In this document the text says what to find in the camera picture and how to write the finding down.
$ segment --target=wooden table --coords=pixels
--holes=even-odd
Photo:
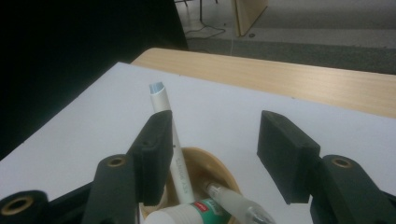
[[[396,118],[393,75],[170,49],[149,49],[132,64]]]

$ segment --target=white table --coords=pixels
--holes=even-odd
[[[162,81],[183,147],[200,147],[231,171],[242,193],[278,223],[312,223],[308,204],[287,206],[256,156],[262,110],[281,113],[321,146],[357,161],[396,194],[396,119],[119,63],[0,162],[0,198],[40,189],[53,200],[92,181],[97,163],[125,153],[153,113]]]

